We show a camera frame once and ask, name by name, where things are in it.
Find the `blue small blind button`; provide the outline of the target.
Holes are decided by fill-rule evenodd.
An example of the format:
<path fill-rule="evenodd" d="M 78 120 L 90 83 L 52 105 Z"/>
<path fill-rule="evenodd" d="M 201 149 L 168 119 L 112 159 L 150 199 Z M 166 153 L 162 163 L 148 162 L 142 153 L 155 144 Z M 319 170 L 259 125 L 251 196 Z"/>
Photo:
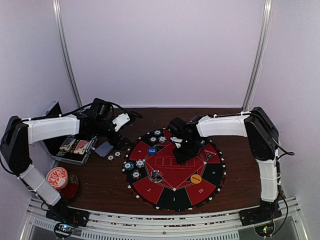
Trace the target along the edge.
<path fill-rule="evenodd" d="M 157 152 L 158 152 L 158 150 L 156 147 L 150 147 L 147 149 L 147 154 L 151 155 L 151 156 L 155 155 Z"/>

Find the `red black chips seat five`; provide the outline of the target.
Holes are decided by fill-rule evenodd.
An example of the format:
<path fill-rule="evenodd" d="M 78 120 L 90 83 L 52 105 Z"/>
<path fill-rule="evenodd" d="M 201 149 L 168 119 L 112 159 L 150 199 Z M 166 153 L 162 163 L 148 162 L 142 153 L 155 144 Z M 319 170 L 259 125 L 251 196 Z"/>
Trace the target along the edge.
<path fill-rule="evenodd" d="M 157 141 L 157 138 L 153 136 L 149 140 L 150 140 L 150 142 L 155 143 Z"/>

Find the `red black chip stack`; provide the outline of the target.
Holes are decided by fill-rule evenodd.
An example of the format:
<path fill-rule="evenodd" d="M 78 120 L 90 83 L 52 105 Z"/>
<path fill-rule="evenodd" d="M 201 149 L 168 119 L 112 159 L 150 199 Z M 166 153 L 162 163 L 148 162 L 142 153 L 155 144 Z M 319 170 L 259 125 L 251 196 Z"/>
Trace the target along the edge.
<path fill-rule="evenodd" d="M 107 157 L 107 160 L 108 161 L 113 161 L 115 159 L 115 157 L 113 156 L 113 155 L 109 155 L 108 157 Z"/>

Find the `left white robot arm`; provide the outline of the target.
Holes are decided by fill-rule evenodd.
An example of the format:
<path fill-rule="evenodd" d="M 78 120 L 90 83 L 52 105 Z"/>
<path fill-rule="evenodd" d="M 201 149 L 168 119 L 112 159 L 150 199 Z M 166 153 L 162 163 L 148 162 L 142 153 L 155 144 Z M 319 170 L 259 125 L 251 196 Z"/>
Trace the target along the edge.
<path fill-rule="evenodd" d="M 63 203 L 63 197 L 45 176 L 35 167 L 30 157 L 30 146 L 40 144 L 47 155 L 52 156 L 47 140 L 63 137 L 105 137 L 116 149 L 128 144 L 120 130 L 141 118 L 142 115 L 120 105 L 95 98 L 93 102 L 67 113 L 47 113 L 44 116 L 20 118 L 11 116 L 0 140 L 3 169 L 19 178 L 47 205 L 53 206 L 52 213 L 61 222 L 72 218 L 72 211 Z"/>

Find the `blue playing card deck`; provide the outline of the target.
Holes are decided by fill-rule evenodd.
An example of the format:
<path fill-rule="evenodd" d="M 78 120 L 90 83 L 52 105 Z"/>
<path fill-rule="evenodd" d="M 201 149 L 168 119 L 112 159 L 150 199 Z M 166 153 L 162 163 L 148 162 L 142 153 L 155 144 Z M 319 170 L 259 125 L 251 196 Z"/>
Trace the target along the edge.
<path fill-rule="evenodd" d="M 100 156 L 105 157 L 109 152 L 113 150 L 113 146 L 108 142 L 105 141 L 100 146 L 98 146 L 94 151 Z"/>

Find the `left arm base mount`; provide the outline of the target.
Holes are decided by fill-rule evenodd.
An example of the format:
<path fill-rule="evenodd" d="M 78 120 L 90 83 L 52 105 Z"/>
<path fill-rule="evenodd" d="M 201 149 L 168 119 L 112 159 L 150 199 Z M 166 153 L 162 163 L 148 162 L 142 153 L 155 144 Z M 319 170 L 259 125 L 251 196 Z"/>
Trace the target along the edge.
<path fill-rule="evenodd" d="M 67 223 L 75 227 L 86 227 L 90 213 L 69 207 L 68 201 L 61 198 L 55 205 L 49 205 L 46 218 L 57 222 Z"/>

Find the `triangular all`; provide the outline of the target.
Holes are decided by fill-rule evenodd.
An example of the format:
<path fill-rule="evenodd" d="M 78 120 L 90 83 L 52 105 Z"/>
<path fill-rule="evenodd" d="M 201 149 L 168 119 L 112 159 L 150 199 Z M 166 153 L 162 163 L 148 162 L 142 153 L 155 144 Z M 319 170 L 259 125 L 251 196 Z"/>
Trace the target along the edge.
<path fill-rule="evenodd" d="M 204 152 L 205 152 L 205 156 L 206 156 L 207 160 L 214 158 L 217 155 L 216 153 L 211 152 L 211 151 L 207 151 L 207 150 L 205 150 Z"/>

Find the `white chips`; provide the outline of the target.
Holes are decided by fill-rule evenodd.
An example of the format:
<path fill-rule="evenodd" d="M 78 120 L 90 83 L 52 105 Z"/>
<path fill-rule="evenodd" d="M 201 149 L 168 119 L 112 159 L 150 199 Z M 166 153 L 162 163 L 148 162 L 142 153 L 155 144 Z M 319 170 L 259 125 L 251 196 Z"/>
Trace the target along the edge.
<path fill-rule="evenodd" d="M 167 141 L 167 138 L 166 138 L 165 136 L 160 136 L 160 137 L 158 138 L 158 141 L 159 141 L 160 143 L 165 143 L 165 142 Z"/>
<path fill-rule="evenodd" d="M 139 159 L 139 160 L 136 161 L 135 165 L 136 165 L 137 168 L 141 169 L 141 168 L 143 168 L 145 166 L 145 161 Z"/>

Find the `red black chips seat three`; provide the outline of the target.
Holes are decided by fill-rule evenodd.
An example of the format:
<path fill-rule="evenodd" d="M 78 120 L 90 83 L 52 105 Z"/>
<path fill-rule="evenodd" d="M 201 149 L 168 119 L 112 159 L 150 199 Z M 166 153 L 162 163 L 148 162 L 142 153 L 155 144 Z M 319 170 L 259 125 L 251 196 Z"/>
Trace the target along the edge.
<path fill-rule="evenodd" d="M 131 176 L 134 180 L 138 180 L 141 177 L 141 173 L 138 170 L 135 170 L 132 172 Z"/>

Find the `single red black chip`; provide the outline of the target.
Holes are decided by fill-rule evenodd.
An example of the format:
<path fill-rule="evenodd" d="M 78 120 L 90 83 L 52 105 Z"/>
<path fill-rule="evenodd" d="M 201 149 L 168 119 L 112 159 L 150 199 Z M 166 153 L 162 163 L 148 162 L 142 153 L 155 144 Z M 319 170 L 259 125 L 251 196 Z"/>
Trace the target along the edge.
<path fill-rule="evenodd" d="M 121 152 L 120 152 L 120 151 L 116 151 L 116 152 L 114 153 L 114 155 L 118 158 L 118 157 L 121 156 Z"/>

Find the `orange big blind button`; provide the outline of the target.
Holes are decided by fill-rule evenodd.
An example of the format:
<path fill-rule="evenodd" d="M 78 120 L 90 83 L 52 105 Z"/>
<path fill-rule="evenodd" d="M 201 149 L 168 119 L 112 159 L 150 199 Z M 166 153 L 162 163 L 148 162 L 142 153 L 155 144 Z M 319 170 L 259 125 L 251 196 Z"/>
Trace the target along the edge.
<path fill-rule="evenodd" d="M 199 184 L 199 183 L 202 181 L 202 177 L 201 177 L 199 174 L 193 174 L 193 175 L 190 177 L 190 181 L 191 181 L 193 184 Z"/>

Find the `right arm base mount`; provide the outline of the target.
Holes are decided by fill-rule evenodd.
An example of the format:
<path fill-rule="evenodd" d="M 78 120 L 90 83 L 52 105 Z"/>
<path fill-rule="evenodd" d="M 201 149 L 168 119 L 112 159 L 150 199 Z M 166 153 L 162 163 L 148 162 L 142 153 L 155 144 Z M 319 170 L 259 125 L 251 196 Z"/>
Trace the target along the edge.
<path fill-rule="evenodd" d="M 270 222 L 274 218 L 279 218 L 281 216 L 281 210 L 271 212 L 269 209 L 261 209 L 260 207 L 244 209 L 239 212 L 239 218 L 243 227 Z"/>

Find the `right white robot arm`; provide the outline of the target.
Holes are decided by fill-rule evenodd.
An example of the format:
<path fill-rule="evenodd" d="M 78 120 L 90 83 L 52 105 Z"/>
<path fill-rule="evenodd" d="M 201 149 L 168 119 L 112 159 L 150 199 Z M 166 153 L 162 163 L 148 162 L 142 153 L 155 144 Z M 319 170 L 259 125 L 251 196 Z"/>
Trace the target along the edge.
<path fill-rule="evenodd" d="M 280 196 L 281 184 L 280 159 L 295 153 L 282 147 L 280 133 L 262 107 L 223 115 L 197 115 L 188 121 L 175 117 L 167 129 L 171 133 L 173 154 L 178 163 L 198 155 L 209 138 L 245 139 L 260 174 L 260 201 L 263 205 L 257 208 L 256 216 L 266 221 L 276 212 L 274 204 Z"/>

